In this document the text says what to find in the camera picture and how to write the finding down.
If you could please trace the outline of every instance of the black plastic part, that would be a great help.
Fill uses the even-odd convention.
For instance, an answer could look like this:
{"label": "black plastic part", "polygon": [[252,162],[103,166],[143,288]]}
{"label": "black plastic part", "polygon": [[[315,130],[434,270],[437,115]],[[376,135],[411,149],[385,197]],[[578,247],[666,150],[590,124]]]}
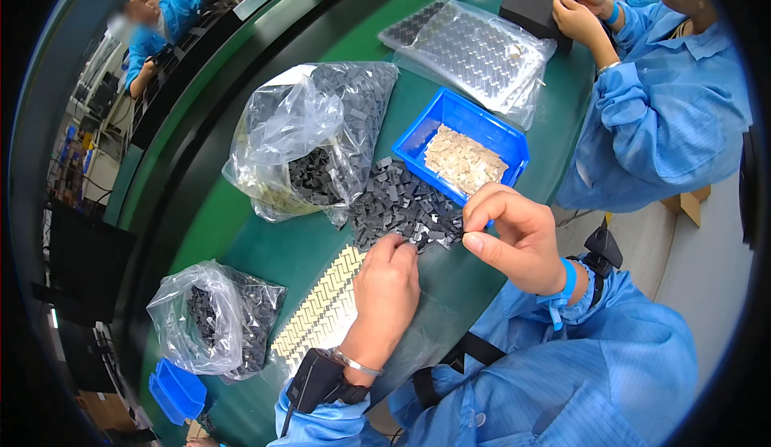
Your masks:
{"label": "black plastic part", "polygon": [[573,40],[566,37],[551,16],[554,0],[503,0],[498,15],[538,38],[557,40],[557,50],[569,52]]}
{"label": "black plastic part", "polygon": [[343,365],[322,348],[311,348],[302,359],[287,398],[294,410],[309,414],[337,387]]}
{"label": "black plastic part", "polygon": [[589,254],[583,259],[583,263],[592,268],[596,274],[607,278],[613,268],[621,268],[624,261],[622,252],[618,249],[613,234],[603,224],[583,244],[589,250]]}

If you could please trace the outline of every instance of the wrist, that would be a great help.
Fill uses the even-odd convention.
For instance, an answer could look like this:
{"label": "wrist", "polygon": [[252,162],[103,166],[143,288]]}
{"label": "wrist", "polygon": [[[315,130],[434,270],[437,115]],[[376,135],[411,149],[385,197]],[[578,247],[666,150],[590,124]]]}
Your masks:
{"label": "wrist", "polygon": [[365,322],[356,320],[340,344],[346,357],[371,370],[381,370],[399,344],[401,336],[383,335]]}
{"label": "wrist", "polygon": [[603,67],[619,61],[616,50],[613,49],[610,39],[608,39],[605,34],[603,34],[602,37],[598,37],[598,39],[589,46],[589,50],[592,51],[592,56],[594,57],[594,62],[597,64],[598,69],[602,69]]}
{"label": "wrist", "polygon": [[602,6],[602,12],[598,15],[602,20],[607,20],[613,16],[613,12],[617,5],[613,0],[605,0],[605,4]]}

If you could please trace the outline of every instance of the green workbench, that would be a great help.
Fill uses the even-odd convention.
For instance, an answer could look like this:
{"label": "green workbench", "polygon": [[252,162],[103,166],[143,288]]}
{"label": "green workbench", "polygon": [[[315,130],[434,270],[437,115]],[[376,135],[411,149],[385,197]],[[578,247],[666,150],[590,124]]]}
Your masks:
{"label": "green workbench", "polygon": [[[340,37],[333,47],[309,61],[390,57],[390,50],[375,37],[377,33],[431,1],[390,0]],[[500,4],[500,0],[462,1],[494,13]],[[557,53],[549,62],[546,87],[541,91],[532,128],[526,134],[530,164],[516,183],[517,190],[532,200],[546,204],[553,200],[581,129],[593,79],[592,57],[578,44],[569,55]],[[402,71],[391,96],[375,160],[391,155],[391,144],[423,110],[438,88],[434,82]],[[128,215],[124,212],[121,223],[130,221],[127,216],[130,212]],[[169,273],[216,257],[236,269],[284,285],[288,293],[277,322],[281,325],[305,298],[323,270],[349,244],[350,234],[349,227],[336,231],[321,213],[276,224],[265,222],[252,212],[248,198],[220,177],[211,186],[189,225]],[[440,323],[443,337],[454,341],[468,330],[505,281],[502,274],[487,267],[462,246],[451,251],[430,249],[420,257],[419,271],[423,317]],[[437,318],[438,313],[443,313],[444,318]],[[430,326],[412,325],[410,328]],[[441,357],[443,353],[435,352],[435,355]],[[168,423],[147,390],[149,373],[158,358],[157,338],[151,331],[143,360],[140,402],[153,421],[154,430],[163,438],[162,442],[182,445],[187,428]],[[221,442],[263,445],[275,438],[273,405],[281,385],[273,377],[257,375],[230,386],[218,378],[203,380],[217,399],[210,417],[217,425],[215,435]]]}

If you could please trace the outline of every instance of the white label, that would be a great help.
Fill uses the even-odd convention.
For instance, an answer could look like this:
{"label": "white label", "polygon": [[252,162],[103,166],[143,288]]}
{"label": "white label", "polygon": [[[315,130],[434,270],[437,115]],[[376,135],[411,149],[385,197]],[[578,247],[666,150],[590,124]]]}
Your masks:
{"label": "white label", "polygon": [[292,67],[291,69],[282,72],[278,76],[275,76],[270,81],[265,82],[263,87],[267,86],[294,86],[300,82],[303,77],[311,77],[311,72],[316,70],[315,65],[301,64]]}

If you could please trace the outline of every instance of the black monitor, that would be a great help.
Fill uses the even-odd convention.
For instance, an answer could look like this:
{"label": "black monitor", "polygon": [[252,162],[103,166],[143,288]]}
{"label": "black monitor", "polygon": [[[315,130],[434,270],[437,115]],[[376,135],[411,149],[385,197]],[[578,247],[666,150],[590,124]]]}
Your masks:
{"label": "black monitor", "polygon": [[53,303],[60,317],[78,325],[109,324],[136,239],[53,201],[49,244],[53,288],[38,288],[35,296],[46,296],[39,299]]}

